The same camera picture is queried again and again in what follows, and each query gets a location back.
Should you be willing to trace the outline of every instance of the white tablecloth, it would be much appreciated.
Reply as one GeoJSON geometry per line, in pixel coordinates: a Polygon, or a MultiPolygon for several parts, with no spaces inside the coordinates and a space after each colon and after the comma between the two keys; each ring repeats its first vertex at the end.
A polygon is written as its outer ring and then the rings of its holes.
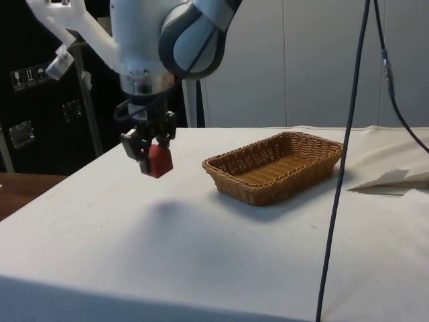
{"type": "MultiPolygon", "coordinates": [[[[201,168],[281,131],[180,130],[159,180],[116,147],[0,223],[0,321],[313,321],[336,180],[256,208],[201,168]]],[[[346,191],[425,162],[405,131],[353,131],[324,321],[428,320],[428,195],[346,191]]]]}

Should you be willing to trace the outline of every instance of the wire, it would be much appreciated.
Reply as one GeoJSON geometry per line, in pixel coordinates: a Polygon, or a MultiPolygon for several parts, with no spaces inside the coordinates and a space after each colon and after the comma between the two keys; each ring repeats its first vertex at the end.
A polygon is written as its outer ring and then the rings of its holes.
{"type": "Polygon", "coordinates": [[[178,86],[182,83],[182,81],[189,75],[190,71],[195,67],[196,63],[200,60],[202,53],[206,50],[208,44],[212,40],[212,37],[214,36],[215,32],[217,31],[216,26],[213,26],[210,34],[208,35],[207,39],[205,40],[204,44],[202,45],[201,49],[198,51],[197,55],[195,56],[194,60],[191,62],[189,68],[185,71],[183,76],[181,76],[176,83],[172,87],[170,87],[167,91],[162,93],[159,97],[154,99],[152,102],[147,104],[146,106],[143,106],[141,109],[138,109],[137,111],[134,111],[133,113],[130,113],[125,116],[120,116],[123,114],[123,112],[127,109],[127,104],[120,104],[116,107],[115,112],[113,113],[113,117],[115,118],[115,121],[118,122],[124,122],[129,121],[134,116],[143,113],[144,111],[147,111],[148,109],[154,108],[159,103],[161,103],[166,97],[169,97],[173,91],[175,91],[178,86]]]}
{"type": "Polygon", "coordinates": [[[385,66],[385,76],[387,81],[387,86],[389,89],[389,97],[391,100],[391,104],[393,105],[393,109],[397,115],[397,118],[401,121],[401,124],[403,127],[408,131],[408,133],[411,135],[411,137],[414,139],[414,141],[417,142],[417,144],[422,147],[423,150],[425,150],[427,153],[429,153],[429,148],[424,145],[424,143],[417,137],[417,135],[411,130],[410,126],[402,116],[400,109],[397,107],[396,99],[395,99],[395,84],[393,75],[391,72],[391,66],[389,61],[389,56],[387,55],[387,50],[385,47],[384,42],[384,36],[383,36],[383,28],[381,26],[381,18],[380,18],[380,10],[378,6],[378,0],[374,0],[374,8],[375,8],[375,18],[377,20],[377,28],[378,28],[378,34],[380,38],[380,45],[381,45],[381,52],[383,57],[383,63],[385,66]]]}
{"type": "Polygon", "coordinates": [[[358,88],[358,84],[359,84],[359,74],[360,74],[360,69],[361,69],[363,40],[365,39],[365,32],[367,29],[367,22],[368,22],[368,16],[369,16],[369,5],[370,4],[371,4],[370,0],[365,0],[365,10],[363,12],[361,34],[359,36],[359,43],[357,46],[355,74],[353,77],[353,89],[352,89],[351,101],[350,101],[349,119],[347,120],[346,134],[344,137],[344,144],[343,144],[343,156],[341,158],[340,172],[339,172],[338,182],[336,184],[334,205],[332,208],[332,215],[331,215],[330,224],[329,224],[328,240],[326,242],[326,251],[325,251],[325,256],[324,256],[322,279],[320,281],[320,290],[319,290],[319,297],[318,297],[318,302],[317,302],[316,322],[320,322],[320,320],[322,319],[323,297],[324,297],[324,289],[326,286],[326,277],[328,276],[330,249],[332,247],[332,238],[334,236],[336,213],[338,211],[341,189],[343,187],[346,158],[347,158],[347,150],[349,148],[349,141],[350,141],[350,133],[351,133],[351,128],[353,126],[353,118],[355,116],[355,105],[356,105],[357,88],[358,88]]]}

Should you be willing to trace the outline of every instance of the woven basket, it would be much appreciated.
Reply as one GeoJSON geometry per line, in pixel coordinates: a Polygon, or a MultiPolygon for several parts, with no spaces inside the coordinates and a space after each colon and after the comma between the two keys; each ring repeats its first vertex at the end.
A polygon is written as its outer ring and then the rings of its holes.
{"type": "Polygon", "coordinates": [[[220,193],[264,206],[331,176],[343,145],[299,132],[284,132],[202,163],[220,193]]]}

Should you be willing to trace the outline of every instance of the red block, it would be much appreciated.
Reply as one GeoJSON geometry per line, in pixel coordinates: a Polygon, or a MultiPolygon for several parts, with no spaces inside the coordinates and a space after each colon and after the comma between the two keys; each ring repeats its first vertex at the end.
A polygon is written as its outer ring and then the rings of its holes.
{"type": "Polygon", "coordinates": [[[169,149],[163,146],[153,145],[149,150],[149,175],[154,178],[161,178],[165,173],[173,170],[172,154],[169,149]]]}

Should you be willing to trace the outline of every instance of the white wall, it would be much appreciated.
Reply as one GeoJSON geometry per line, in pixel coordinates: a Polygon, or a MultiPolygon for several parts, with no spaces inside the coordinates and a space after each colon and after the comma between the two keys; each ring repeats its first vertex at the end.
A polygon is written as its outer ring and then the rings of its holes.
{"type": "MultiPolygon", "coordinates": [[[[429,126],[429,1],[379,0],[397,101],[429,126]]],[[[219,70],[202,81],[207,126],[344,126],[364,1],[244,0],[219,70]]],[[[373,6],[355,126],[399,126],[384,86],[373,6]]]]}

